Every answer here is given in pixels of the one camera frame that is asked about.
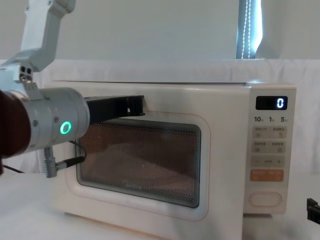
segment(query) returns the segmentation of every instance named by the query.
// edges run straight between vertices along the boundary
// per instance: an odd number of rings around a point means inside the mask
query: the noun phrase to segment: orange button
[[[254,182],[282,182],[284,171],[279,169],[252,169],[250,181]]]

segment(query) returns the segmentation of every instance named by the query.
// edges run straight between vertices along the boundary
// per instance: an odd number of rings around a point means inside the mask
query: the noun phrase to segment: control panel
[[[296,88],[252,84],[244,213],[286,211]]]

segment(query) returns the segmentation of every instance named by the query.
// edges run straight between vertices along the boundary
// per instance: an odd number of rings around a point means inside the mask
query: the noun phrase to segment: window
[[[201,130],[193,124],[114,119],[90,125],[81,185],[196,208]]]
[[[263,37],[261,0],[239,0],[237,59],[255,59]]]

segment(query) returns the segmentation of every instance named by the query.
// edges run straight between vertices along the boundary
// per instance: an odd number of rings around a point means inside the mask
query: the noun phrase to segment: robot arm
[[[82,137],[93,120],[143,115],[143,96],[84,99],[72,88],[38,89],[33,82],[33,73],[55,59],[61,19],[73,11],[75,2],[29,0],[21,52],[0,66],[0,111],[4,115],[0,144],[7,143],[0,147],[0,159],[44,149],[50,178],[58,169],[77,163],[72,159],[57,164],[53,145]]]

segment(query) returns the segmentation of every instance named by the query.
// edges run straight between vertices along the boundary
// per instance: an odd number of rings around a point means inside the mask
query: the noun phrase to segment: green led ring
[[[72,128],[71,122],[65,121],[64,123],[62,123],[62,125],[61,125],[61,127],[60,127],[60,133],[61,133],[62,135],[66,135],[66,134],[68,134],[68,133],[71,131],[71,128]]]

